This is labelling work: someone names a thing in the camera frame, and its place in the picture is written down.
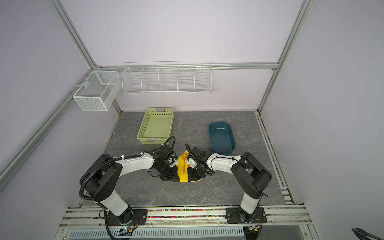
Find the yellow paper napkin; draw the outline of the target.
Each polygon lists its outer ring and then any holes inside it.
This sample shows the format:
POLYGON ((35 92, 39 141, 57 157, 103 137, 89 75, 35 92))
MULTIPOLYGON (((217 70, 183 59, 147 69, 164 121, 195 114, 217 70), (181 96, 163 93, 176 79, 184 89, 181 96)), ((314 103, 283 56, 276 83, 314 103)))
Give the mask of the yellow paper napkin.
POLYGON ((178 176, 180 178, 180 183, 200 182, 202 180, 202 178, 200 178, 199 180, 189 180, 188 168, 190 168, 190 166, 187 164, 187 159, 183 160, 180 156, 178 158, 178 161, 179 163, 177 164, 177 167, 178 167, 178 176))

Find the orange plastic spoon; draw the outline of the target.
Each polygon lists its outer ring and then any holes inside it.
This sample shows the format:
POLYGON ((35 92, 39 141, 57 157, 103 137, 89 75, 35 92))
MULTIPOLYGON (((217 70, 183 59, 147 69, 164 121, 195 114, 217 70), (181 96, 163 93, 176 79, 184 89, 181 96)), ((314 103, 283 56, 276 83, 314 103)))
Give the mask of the orange plastic spoon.
POLYGON ((182 158, 183 160, 186 160, 186 159, 188 158, 188 154, 186 154, 186 153, 182 154, 182 155, 181 155, 181 158, 182 158))

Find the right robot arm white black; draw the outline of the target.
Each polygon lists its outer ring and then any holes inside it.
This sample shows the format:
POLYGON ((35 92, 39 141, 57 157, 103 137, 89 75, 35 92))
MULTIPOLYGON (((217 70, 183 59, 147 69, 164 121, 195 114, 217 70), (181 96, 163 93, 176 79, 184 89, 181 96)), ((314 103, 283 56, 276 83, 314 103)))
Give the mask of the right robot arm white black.
POLYGON ((185 146, 188 152, 187 163, 190 165, 187 168, 188 182, 197 182, 207 175, 225 172, 232 174, 244 191, 238 207, 226 208, 227 223, 262 225, 267 222, 265 210, 259 206, 259 202, 263 196, 268 196, 265 189, 273 177, 261 162, 249 152, 240 156, 217 153, 207 156, 197 147, 185 146))

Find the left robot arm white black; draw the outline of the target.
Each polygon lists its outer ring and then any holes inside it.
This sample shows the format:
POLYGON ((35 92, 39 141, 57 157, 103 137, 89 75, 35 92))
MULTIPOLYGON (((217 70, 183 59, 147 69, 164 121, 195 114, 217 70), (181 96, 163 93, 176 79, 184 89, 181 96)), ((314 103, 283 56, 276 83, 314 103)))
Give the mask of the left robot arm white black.
POLYGON ((100 206, 105 211, 105 219, 115 220, 118 225, 131 225, 139 217, 115 190, 119 178, 139 170, 156 170, 159 173, 156 178, 179 182, 175 142, 176 138, 170 137, 160 147, 132 156, 99 156, 80 179, 80 198, 100 206))

